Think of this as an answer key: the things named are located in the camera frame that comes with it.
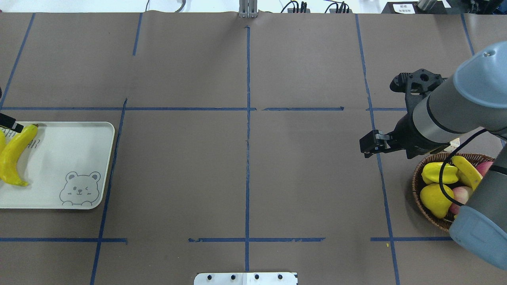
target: black object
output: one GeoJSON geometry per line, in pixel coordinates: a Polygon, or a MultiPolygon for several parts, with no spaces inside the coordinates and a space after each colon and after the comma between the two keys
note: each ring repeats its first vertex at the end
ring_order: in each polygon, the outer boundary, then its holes
{"type": "Polygon", "coordinates": [[[429,11],[422,11],[417,7],[417,1],[410,1],[410,2],[387,2],[384,9],[382,10],[381,14],[399,14],[394,10],[393,4],[404,4],[404,5],[411,5],[413,7],[413,10],[415,14],[460,14],[465,12],[458,12],[455,11],[455,9],[447,10],[444,7],[444,3],[442,1],[437,1],[433,8],[431,8],[429,11]]]}
{"type": "Polygon", "coordinates": [[[292,3],[292,5],[294,5],[294,9],[295,11],[299,10],[299,3],[297,1],[290,1],[289,3],[287,3],[287,5],[285,5],[285,7],[282,8],[282,11],[280,13],[283,13],[283,11],[285,11],[285,9],[292,3]]]}
{"type": "MultiPolygon", "coordinates": [[[[287,13],[298,13],[298,10],[296,8],[287,8],[287,13]]],[[[310,9],[305,9],[304,12],[300,13],[311,13],[310,9]]]]}
{"type": "Polygon", "coordinates": [[[502,4],[503,0],[490,0],[487,1],[486,6],[484,7],[484,10],[480,13],[483,15],[491,15],[493,12],[502,4]]]}
{"type": "Polygon", "coordinates": [[[412,113],[417,104],[443,82],[444,79],[440,74],[424,69],[413,73],[400,73],[394,77],[389,87],[393,92],[405,93],[407,114],[398,121],[394,131],[384,134],[379,130],[372,130],[359,140],[365,158],[377,153],[406,150],[407,158],[411,159],[428,152],[438,153],[449,146],[449,143],[438,143],[425,138],[417,131],[412,120],[412,113]]]}
{"type": "MultiPolygon", "coordinates": [[[[0,98],[2,97],[2,89],[0,88],[0,98]]],[[[23,125],[16,123],[16,119],[0,113],[0,127],[11,129],[15,132],[21,132],[23,125]]]]}
{"type": "Polygon", "coordinates": [[[345,3],[344,1],[343,2],[333,2],[333,3],[329,4],[329,6],[325,10],[324,14],[327,13],[328,10],[330,13],[335,13],[335,14],[338,14],[338,13],[345,14],[345,13],[352,12],[349,5],[347,3],[345,3]],[[330,9],[332,5],[336,5],[336,9],[330,9]]]}

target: red apple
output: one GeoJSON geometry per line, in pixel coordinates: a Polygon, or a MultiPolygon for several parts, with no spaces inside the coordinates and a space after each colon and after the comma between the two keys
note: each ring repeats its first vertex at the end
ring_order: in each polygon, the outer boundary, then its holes
{"type": "Polygon", "coordinates": [[[484,177],[484,175],[486,175],[486,172],[488,172],[489,167],[491,167],[492,164],[493,161],[486,161],[477,165],[476,169],[482,175],[482,177],[484,177]]]}
{"type": "MultiPolygon", "coordinates": [[[[462,204],[466,204],[468,202],[468,198],[470,197],[469,193],[472,192],[472,189],[467,186],[456,187],[452,190],[452,192],[454,193],[454,200],[462,204]]],[[[449,207],[449,211],[457,215],[459,214],[459,206],[452,203],[452,205],[449,207]]]]}

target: fruit basket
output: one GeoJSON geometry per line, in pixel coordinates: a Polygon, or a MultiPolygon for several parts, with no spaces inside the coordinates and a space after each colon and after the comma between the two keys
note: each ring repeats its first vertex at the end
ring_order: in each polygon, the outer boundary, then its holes
{"type": "MultiPolygon", "coordinates": [[[[452,214],[451,212],[447,212],[447,215],[443,219],[435,217],[431,213],[431,211],[422,204],[419,195],[421,193],[421,190],[426,186],[426,183],[424,183],[421,176],[424,166],[427,163],[431,162],[442,162],[449,155],[450,153],[438,153],[425,157],[423,160],[421,160],[421,162],[419,162],[419,164],[417,164],[414,170],[414,174],[412,175],[412,195],[414,196],[417,207],[419,208],[421,213],[426,217],[426,219],[428,219],[432,224],[434,224],[436,227],[440,228],[445,232],[449,232],[449,228],[451,227],[452,222],[454,221],[454,214],[452,214]]],[[[483,154],[458,153],[457,155],[466,158],[473,166],[477,166],[480,163],[486,161],[494,161],[492,157],[483,154]]],[[[448,186],[452,189],[454,187],[462,186],[462,184],[457,182],[454,184],[450,184],[448,186]]]]}

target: yellow banana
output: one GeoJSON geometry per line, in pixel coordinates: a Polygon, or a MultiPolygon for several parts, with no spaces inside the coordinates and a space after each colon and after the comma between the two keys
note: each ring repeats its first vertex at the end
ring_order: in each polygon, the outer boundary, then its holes
{"type": "Polygon", "coordinates": [[[459,180],[475,191],[479,183],[482,181],[482,175],[466,158],[462,156],[453,156],[451,160],[452,163],[459,169],[459,180]]]}
{"type": "Polygon", "coordinates": [[[2,151],[5,148],[5,134],[4,134],[4,132],[1,132],[1,133],[2,134],[0,134],[0,153],[2,153],[2,151]]]}
{"type": "Polygon", "coordinates": [[[21,133],[16,134],[0,154],[0,178],[5,183],[17,186],[28,185],[28,182],[23,181],[19,177],[17,164],[21,153],[23,153],[28,143],[37,135],[38,128],[38,125],[24,127],[21,133]]]}

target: cable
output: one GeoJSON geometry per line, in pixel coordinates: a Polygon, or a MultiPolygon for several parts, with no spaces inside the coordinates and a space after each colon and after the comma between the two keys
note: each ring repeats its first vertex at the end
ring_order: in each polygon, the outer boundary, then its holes
{"type": "Polygon", "coordinates": [[[283,11],[285,11],[285,9],[292,3],[292,5],[294,5],[294,12],[296,12],[297,10],[299,10],[299,3],[297,1],[290,1],[289,3],[287,3],[287,5],[285,5],[285,7],[282,8],[282,12],[280,13],[283,13],[283,11]]]}
{"type": "Polygon", "coordinates": [[[175,12],[175,13],[181,12],[181,11],[183,10],[183,7],[185,7],[185,4],[186,4],[186,3],[187,3],[187,0],[182,0],[182,5],[181,5],[181,7],[180,7],[178,10],[174,11],[174,12],[175,12]]]}
{"type": "Polygon", "coordinates": [[[345,12],[345,2],[342,2],[342,4],[340,5],[340,8],[337,9],[335,11],[335,13],[342,13],[342,9],[343,9],[343,12],[345,12]]]}
{"type": "Polygon", "coordinates": [[[336,10],[338,10],[338,3],[336,2],[333,2],[331,4],[329,4],[328,8],[325,10],[324,14],[328,12],[329,8],[331,8],[332,5],[336,5],[336,10]]]}
{"type": "MultiPolygon", "coordinates": [[[[148,4],[150,3],[150,0],[148,0],[148,2],[146,2],[146,8],[144,9],[144,11],[148,11],[148,4]]],[[[175,11],[175,13],[178,13],[178,12],[181,12],[181,10],[183,10],[183,7],[185,7],[185,4],[187,3],[187,0],[182,0],[182,5],[181,7],[175,11]]]]}
{"type": "Polygon", "coordinates": [[[444,163],[442,163],[442,167],[440,167],[440,173],[439,173],[439,185],[440,185],[440,190],[442,191],[442,194],[444,194],[444,196],[451,202],[453,202],[454,204],[458,205],[458,206],[463,206],[464,204],[461,203],[461,202],[458,202],[456,200],[454,200],[454,198],[452,198],[451,196],[449,196],[449,194],[447,194],[447,192],[445,191],[444,189],[444,183],[443,183],[443,176],[444,176],[444,168],[446,166],[446,164],[449,164],[449,162],[451,161],[451,158],[453,156],[455,156],[464,146],[468,145],[469,142],[471,142],[474,138],[476,138],[477,136],[479,136],[480,134],[483,134],[485,132],[487,132],[488,130],[486,129],[482,129],[478,132],[476,132],[475,134],[473,134],[471,137],[469,137],[464,143],[462,143],[460,146],[458,146],[455,150],[453,150],[453,152],[444,160],[444,163]]]}

